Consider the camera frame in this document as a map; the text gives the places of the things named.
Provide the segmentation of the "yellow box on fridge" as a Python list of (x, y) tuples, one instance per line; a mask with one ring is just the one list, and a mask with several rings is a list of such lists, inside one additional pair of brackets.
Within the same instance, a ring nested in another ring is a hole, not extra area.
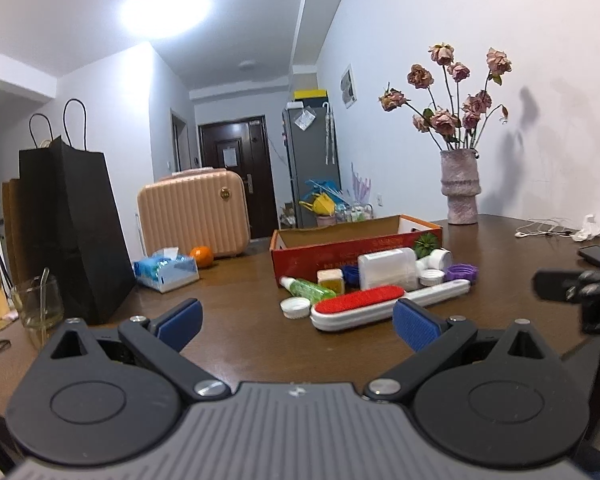
[(316, 99), (327, 99), (328, 92), (323, 89), (303, 89), (296, 90), (294, 92), (294, 100), (295, 101), (304, 101), (304, 100), (316, 100)]

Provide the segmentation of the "black smartphone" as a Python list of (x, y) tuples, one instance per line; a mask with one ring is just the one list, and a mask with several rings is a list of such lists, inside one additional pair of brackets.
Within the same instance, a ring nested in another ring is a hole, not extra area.
[(582, 247), (577, 254), (586, 263), (600, 268), (600, 245)]

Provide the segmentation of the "white pipe fitting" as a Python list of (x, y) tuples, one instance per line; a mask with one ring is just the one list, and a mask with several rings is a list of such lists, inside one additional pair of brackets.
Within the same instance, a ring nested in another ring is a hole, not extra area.
[(445, 272), (452, 264), (452, 252), (444, 248), (434, 249), (428, 256), (419, 258), (416, 261), (416, 266), (419, 271), (438, 270)]

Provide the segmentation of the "blue round lid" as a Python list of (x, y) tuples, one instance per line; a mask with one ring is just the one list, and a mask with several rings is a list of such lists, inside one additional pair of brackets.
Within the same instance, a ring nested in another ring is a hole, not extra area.
[(343, 276), (343, 281), (348, 287), (360, 288), (360, 270), (356, 264), (347, 264), (340, 268)]

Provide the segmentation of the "purple ribbed bottle cap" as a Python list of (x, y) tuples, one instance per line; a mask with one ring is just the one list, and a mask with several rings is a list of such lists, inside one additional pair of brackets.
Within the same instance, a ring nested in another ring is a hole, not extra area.
[(478, 274), (478, 268), (472, 264), (455, 263), (445, 269), (444, 280), (446, 282), (464, 280), (473, 285), (478, 280)]

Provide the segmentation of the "yellow watering can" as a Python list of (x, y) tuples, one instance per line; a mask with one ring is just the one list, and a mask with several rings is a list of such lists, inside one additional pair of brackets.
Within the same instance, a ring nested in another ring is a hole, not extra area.
[(331, 217), (336, 210), (335, 202), (326, 193), (314, 194), (312, 202), (300, 200), (299, 205), (320, 217)]

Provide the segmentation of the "white round lid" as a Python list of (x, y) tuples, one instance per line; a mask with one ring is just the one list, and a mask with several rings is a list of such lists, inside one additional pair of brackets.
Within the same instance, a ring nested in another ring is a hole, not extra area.
[(282, 300), (279, 307), (285, 318), (288, 318), (288, 320), (298, 320), (299, 318), (308, 318), (310, 316), (312, 304), (308, 298), (289, 297)]

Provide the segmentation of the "white threaded bottle cap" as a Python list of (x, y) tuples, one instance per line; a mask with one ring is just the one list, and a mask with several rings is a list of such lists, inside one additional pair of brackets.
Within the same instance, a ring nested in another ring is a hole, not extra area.
[(421, 270), (418, 274), (419, 283), (424, 287), (440, 285), (444, 282), (445, 272), (438, 269)]

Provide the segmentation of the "grey refrigerator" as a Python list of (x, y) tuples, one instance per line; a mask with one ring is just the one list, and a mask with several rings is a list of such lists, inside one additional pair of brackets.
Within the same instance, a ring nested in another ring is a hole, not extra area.
[(321, 192), (314, 182), (340, 188), (335, 118), (326, 96), (288, 103), (282, 118), (296, 226), (315, 228), (314, 214), (301, 202)]

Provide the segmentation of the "small yellow cube box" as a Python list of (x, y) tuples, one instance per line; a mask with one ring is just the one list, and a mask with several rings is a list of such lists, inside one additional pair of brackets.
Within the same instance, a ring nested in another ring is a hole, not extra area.
[(343, 273), (341, 269), (319, 270), (316, 274), (317, 284), (321, 287), (332, 290), (337, 296), (346, 291)]

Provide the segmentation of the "orange fruit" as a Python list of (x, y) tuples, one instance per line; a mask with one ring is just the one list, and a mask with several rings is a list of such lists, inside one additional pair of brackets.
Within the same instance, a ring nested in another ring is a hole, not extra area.
[(199, 269), (208, 269), (213, 266), (214, 255), (208, 246), (196, 246), (189, 252), (189, 257), (196, 261)]

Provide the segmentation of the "pink textured vase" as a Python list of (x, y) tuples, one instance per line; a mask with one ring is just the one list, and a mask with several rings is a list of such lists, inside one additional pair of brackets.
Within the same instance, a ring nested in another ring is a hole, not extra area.
[(477, 196), (481, 193), (477, 155), (470, 148), (441, 154), (441, 193), (448, 201), (448, 222), (471, 226), (478, 222)]

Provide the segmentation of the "red white lint brush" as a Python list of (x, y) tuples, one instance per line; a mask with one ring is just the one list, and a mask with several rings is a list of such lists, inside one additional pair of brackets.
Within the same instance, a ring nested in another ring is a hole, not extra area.
[(470, 289), (471, 282), (467, 280), (449, 281), (414, 292), (384, 285), (322, 300), (311, 308), (310, 319), (317, 330), (342, 332), (392, 318), (393, 307), (400, 299), (413, 301), (419, 307), (426, 308), (466, 295)]

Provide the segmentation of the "green spray bottle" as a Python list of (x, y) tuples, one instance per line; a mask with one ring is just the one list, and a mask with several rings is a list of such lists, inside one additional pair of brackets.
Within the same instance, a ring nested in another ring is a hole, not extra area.
[(302, 280), (302, 278), (288, 278), (288, 276), (282, 276), (279, 279), (279, 285), (286, 289), (291, 296), (306, 298), (311, 304), (318, 304), (323, 300), (336, 297), (336, 292), (333, 290), (316, 283)]

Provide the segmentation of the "translucent white plastic container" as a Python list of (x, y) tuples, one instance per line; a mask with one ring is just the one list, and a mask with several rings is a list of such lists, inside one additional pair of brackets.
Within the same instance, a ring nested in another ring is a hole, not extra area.
[(416, 254), (412, 248), (396, 248), (358, 256), (360, 289), (396, 285), (407, 292), (418, 289)]

